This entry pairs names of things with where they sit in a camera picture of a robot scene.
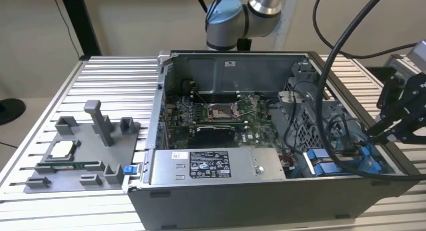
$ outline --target aluminum extrusion table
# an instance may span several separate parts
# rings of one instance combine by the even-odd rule
[[[77,122],[89,122],[89,115],[83,111],[88,99],[103,102],[103,114],[110,115],[112,121],[132,116],[142,123],[134,163],[143,161],[156,89],[156,67],[155,57],[99,56],[77,63],[0,173],[0,230],[144,229],[123,190],[25,194],[23,189],[33,172],[31,167],[40,161],[48,142],[55,137],[53,124],[57,118],[72,115]],[[383,87],[381,82],[357,60],[342,56],[337,57],[333,70],[375,117],[379,113],[375,103]],[[425,174],[426,146],[398,144],[398,147]],[[227,230],[426,230],[426,182],[421,182],[401,197],[381,200],[354,220]]]

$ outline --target warning label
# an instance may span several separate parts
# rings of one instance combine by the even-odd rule
[[[191,178],[228,178],[231,165],[227,151],[190,152]]]

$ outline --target blue clip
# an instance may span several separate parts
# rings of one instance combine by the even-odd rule
[[[310,160],[329,158],[326,149],[310,149],[307,151],[307,157]]]
[[[331,162],[319,163],[314,166],[314,170],[318,176],[334,175],[342,172],[338,166]]]
[[[370,151],[369,151],[367,147],[362,147],[361,151],[362,151],[363,156],[370,155]]]
[[[367,173],[371,173],[371,174],[379,174],[382,167],[381,167],[381,164],[373,159],[373,157],[369,156],[363,160],[358,170],[367,172]]]
[[[124,175],[136,175],[138,174],[138,166],[128,165],[123,170]]]

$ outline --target motherboard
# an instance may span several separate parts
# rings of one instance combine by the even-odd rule
[[[192,93],[167,104],[170,149],[282,147],[260,95],[210,97]]]

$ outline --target open computer chassis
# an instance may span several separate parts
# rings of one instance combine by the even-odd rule
[[[415,185],[353,176],[331,162],[317,122],[330,125],[347,164],[377,174],[418,174],[393,143],[366,141],[363,128],[375,121],[333,72],[323,120],[315,120],[322,67],[314,52],[160,54],[146,161],[128,189],[147,229],[350,219]],[[283,142],[286,130],[299,152]]]

